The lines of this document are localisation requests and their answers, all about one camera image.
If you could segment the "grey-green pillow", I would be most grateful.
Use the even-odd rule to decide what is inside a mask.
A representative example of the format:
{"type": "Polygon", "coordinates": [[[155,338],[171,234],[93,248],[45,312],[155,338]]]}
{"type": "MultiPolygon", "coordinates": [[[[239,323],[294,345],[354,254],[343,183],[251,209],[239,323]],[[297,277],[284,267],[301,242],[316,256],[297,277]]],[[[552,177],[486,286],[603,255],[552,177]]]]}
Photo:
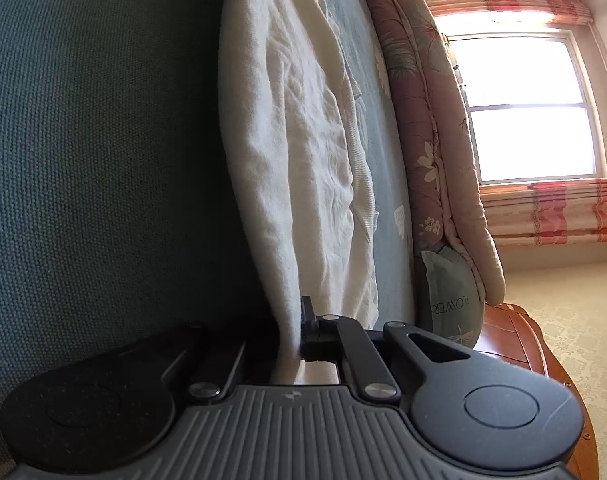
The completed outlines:
{"type": "Polygon", "coordinates": [[[474,348],[482,327],[483,304],[473,271],[455,250],[422,250],[418,264],[415,324],[440,337],[474,348]]]}

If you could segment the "blue floral bed sheet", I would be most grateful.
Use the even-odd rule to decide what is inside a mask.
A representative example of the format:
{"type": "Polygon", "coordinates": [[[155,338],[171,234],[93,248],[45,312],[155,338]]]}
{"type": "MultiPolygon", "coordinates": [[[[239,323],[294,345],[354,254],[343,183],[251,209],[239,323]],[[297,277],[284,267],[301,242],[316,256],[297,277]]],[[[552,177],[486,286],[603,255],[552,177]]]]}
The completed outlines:
{"type": "Polygon", "coordinates": [[[0,0],[0,404],[208,308],[264,306],[218,128],[221,9],[0,0]]]}

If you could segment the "orange patterned curtain right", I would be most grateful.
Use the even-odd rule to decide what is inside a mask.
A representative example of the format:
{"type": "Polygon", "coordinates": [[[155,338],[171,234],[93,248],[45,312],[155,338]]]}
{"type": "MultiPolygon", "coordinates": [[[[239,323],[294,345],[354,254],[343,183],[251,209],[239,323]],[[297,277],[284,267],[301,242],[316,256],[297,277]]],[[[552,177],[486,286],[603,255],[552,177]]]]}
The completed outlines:
{"type": "Polygon", "coordinates": [[[593,13],[581,0],[426,0],[449,34],[502,27],[590,26],[593,13]]]}

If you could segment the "orange patterned curtain left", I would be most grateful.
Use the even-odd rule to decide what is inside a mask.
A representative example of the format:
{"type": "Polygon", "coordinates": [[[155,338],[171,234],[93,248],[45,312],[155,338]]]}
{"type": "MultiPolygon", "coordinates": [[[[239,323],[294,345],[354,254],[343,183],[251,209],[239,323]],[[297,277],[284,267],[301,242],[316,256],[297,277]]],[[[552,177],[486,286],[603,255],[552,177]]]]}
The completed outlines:
{"type": "Polygon", "coordinates": [[[497,246],[607,243],[607,178],[486,185],[480,195],[497,246]]]}

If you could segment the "orange patterned curtain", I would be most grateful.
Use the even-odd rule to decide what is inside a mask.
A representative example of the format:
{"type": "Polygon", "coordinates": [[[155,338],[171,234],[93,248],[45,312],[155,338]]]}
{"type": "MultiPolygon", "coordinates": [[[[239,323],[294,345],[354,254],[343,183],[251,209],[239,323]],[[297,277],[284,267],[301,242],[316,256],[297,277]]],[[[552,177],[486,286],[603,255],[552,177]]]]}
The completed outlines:
{"type": "Polygon", "coordinates": [[[426,0],[449,34],[502,27],[590,26],[593,13],[581,0],[426,0]]]}
{"type": "Polygon", "coordinates": [[[480,195],[497,246],[607,243],[607,178],[486,185],[480,195]]]}

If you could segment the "white printed sweatshirt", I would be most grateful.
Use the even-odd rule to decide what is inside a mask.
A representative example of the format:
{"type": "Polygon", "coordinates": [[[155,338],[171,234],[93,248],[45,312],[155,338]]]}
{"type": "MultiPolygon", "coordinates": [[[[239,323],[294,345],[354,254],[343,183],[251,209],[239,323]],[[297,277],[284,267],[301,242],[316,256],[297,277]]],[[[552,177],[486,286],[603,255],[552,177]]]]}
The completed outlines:
{"type": "Polygon", "coordinates": [[[355,84],[326,0],[224,0],[220,125],[242,223],[280,345],[274,378],[335,382],[300,354],[317,314],[377,316],[375,197],[355,84]]]}

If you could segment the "orange wooden headboard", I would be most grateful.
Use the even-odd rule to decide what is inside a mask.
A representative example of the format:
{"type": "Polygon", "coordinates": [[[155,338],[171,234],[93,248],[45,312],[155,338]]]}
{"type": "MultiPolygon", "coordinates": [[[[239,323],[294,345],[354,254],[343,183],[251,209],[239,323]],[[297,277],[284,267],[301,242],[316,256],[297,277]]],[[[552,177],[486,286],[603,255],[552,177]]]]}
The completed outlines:
{"type": "Polygon", "coordinates": [[[591,417],[567,370],[544,340],[541,327],[517,304],[486,306],[474,349],[560,382],[575,395],[583,411],[581,437],[569,458],[569,470],[582,480],[599,480],[599,453],[591,417]]]}

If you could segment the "pink floral folded quilt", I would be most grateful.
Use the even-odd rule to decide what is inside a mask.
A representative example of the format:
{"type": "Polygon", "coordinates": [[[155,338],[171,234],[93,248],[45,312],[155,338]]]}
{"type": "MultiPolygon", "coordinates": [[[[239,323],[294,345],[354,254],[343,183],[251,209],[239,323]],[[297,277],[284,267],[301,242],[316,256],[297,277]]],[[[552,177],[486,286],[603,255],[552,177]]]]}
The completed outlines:
{"type": "Polygon", "coordinates": [[[425,0],[366,4],[398,125],[414,250],[454,249],[481,300],[501,304],[504,273],[481,203],[467,114],[433,14],[425,0]]]}

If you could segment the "bright window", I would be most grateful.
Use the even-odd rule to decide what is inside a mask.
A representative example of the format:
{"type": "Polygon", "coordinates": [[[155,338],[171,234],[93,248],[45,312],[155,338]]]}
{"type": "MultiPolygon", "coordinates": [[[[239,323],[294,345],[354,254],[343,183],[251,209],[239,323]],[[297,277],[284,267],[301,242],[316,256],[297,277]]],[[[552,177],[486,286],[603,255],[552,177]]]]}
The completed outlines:
{"type": "Polygon", "coordinates": [[[481,183],[598,177],[599,113],[568,26],[539,11],[439,16],[481,183]]]}

